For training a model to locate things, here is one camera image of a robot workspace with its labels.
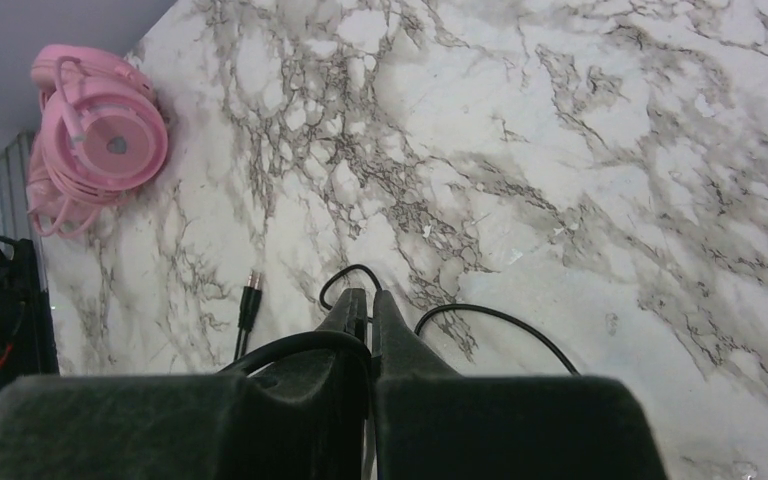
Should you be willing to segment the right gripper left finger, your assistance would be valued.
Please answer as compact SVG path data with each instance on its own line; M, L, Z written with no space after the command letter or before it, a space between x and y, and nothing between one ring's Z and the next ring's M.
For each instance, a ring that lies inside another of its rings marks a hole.
M367 317L366 294L331 312ZM0 479L358 479L366 368L318 349L252 376L25 377L0 393Z

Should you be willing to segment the black blue headphones with cable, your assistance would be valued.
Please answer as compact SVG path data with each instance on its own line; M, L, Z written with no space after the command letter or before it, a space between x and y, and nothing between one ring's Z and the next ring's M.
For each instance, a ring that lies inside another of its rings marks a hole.
M250 375L261 368L290 355L318 349L329 349L334 352L343 351L350 353L361 360L366 360L368 366L374 367L375 363L378 361L380 348L374 347L370 349L365 345L366 333L367 326L372 325L373 340L377 341L380 323L374 319L366 317L364 314L358 315L356 313L350 313L343 323L337 324L337 316L331 312L332 306L326 301L326 293L328 289L339 279L345 277L349 272L354 270L362 271L370 278L376 294L383 290L378 277L369 267L363 264L349 265L335 273L321 288L319 292L319 303L322 308L326 310L327 316L325 321L323 321L315 330L275 340L248 353L246 349L248 347L251 330L255 324L256 315L259 311L260 299L262 296L260 286L262 275L257 271L253 271L244 287L242 300L240 302L238 335L234 360L222 370L224 372L234 371ZM570 374L577 375L579 373L578 369L573 365L567 355L565 355L555 343L538 329L509 314L489 307L468 303L450 303L436 306L421 316L414 327L414 334L420 336L423 328L432 317L445 312L454 311L481 313L514 325L528 332L531 336L540 341L550 352L552 352Z

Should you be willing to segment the pink headphones with cable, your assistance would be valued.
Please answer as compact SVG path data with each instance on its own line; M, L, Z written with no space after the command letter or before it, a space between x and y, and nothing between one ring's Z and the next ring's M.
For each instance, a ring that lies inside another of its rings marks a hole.
M47 45L31 79L41 125L26 179L28 217L41 237L74 238L158 174L167 128L151 80L113 53Z

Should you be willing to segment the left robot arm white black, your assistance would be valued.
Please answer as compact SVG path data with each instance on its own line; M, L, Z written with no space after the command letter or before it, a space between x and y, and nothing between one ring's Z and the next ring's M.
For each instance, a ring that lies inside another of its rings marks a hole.
M59 373L35 244L0 235L0 391L20 377Z

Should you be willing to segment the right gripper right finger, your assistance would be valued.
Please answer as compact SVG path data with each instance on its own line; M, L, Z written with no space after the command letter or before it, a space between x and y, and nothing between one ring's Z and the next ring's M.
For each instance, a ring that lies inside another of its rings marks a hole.
M382 479L662 479L644 412L596 376L457 373L373 303L377 471Z

